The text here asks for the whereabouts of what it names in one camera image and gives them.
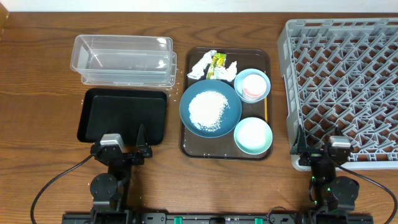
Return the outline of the white rice pile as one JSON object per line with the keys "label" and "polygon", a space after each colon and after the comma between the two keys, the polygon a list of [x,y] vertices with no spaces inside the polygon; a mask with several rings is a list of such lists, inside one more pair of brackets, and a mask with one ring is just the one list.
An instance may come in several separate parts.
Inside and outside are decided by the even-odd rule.
{"label": "white rice pile", "polygon": [[189,103],[189,118],[201,131],[215,132],[221,127],[221,117],[229,108],[227,98],[216,91],[197,94]]}

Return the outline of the pink cup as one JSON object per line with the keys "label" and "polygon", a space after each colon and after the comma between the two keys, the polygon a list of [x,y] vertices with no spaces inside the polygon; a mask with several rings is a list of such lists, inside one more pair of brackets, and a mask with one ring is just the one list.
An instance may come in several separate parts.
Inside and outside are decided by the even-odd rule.
{"label": "pink cup", "polygon": [[247,100],[258,100],[266,92],[265,79],[256,74],[248,75],[243,79],[243,97]]}

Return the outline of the dark blue plate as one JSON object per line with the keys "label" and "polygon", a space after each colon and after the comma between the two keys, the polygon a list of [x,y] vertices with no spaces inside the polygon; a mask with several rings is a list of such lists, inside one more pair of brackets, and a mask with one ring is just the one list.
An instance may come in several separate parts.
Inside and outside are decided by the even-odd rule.
{"label": "dark blue plate", "polygon": [[219,80],[202,80],[189,86],[179,105],[180,118],[193,134],[218,138],[239,123],[243,111],[234,88]]}

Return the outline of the white tissue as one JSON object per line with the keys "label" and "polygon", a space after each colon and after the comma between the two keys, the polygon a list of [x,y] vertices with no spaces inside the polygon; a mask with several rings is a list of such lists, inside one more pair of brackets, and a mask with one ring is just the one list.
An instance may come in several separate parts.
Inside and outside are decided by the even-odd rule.
{"label": "white tissue", "polygon": [[228,68],[216,67],[213,79],[233,81],[237,75],[237,61],[232,62]]}
{"label": "white tissue", "polygon": [[192,71],[187,74],[187,77],[194,80],[199,80],[202,76],[204,76],[205,68],[212,62],[212,58],[216,53],[216,50],[210,50],[209,52],[205,53],[204,56],[202,56],[202,58],[193,66]]}

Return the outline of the green yellow snack wrapper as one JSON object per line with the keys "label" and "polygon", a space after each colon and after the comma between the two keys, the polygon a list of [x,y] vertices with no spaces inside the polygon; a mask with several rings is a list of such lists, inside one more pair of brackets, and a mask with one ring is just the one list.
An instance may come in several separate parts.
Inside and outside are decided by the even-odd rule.
{"label": "green yellow snack wrapper", "polygon": [[218,79],[220,71],[224,68],[226,54],[215,53],[208,68],[206,79]]}

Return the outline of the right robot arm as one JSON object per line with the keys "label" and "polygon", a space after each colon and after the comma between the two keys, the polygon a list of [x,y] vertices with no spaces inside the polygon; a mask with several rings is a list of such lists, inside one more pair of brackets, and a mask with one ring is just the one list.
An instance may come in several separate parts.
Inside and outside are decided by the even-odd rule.
{"label": "right robot arm", "polygon": [[353,147],[338,128],[335,135],[321,146],[308,146],[304,128],[299,126],[291,155],[299,156],[298,164],[312,172],[308,195],[315,207],[298,215],[296,223],[348,223],[355,208],[359,184],[346,176],[338,177],[336,168],[348,161]]}

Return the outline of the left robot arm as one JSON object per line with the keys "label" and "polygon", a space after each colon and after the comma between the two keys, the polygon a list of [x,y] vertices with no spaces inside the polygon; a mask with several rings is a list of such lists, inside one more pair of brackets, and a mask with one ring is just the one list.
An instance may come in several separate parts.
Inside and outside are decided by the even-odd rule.
{"label": "left robot arm", "polygon": [[90,192],[93,207],[90,223],[135,224],[140,215],[127,206],[127,196],[133,166],[144,164],[145,158],[152,157],[144,125],[140,125],[136,139],[137,152],[123,152],[124,142],[120,134],[104,134],[91,147],[96,161],[108,167],[106,173],[97,175],[91,182]]}

